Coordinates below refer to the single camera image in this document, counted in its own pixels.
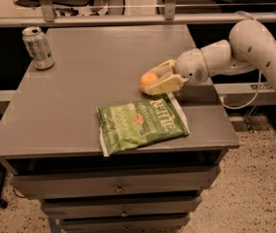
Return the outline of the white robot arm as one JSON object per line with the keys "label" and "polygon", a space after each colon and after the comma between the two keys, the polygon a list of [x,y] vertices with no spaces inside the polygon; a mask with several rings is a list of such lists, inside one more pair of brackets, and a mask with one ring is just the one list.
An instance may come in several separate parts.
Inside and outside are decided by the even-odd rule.
{"label": "white robot arm", "polygon": [[141,77],[140,88],[148,95],[180,90],[218,75],[233,76],[259,70],[276,92],[276,40],[254,19],[236,23],[228,40],[192,49],[154,67]]}

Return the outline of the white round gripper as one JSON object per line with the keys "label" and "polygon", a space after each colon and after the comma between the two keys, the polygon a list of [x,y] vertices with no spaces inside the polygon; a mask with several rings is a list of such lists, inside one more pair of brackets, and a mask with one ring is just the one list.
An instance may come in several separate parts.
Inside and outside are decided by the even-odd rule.
{"label": "white round gripper", "polygon": [[201,50],[193,49],[182,53],[176,62],[169,59],[151,69],[148,78],[158,78],[148,84],[144,92],[148,95],[159,95],[180,90],[184,83],[197,85],[207,81],[209,74],[204,55]]}

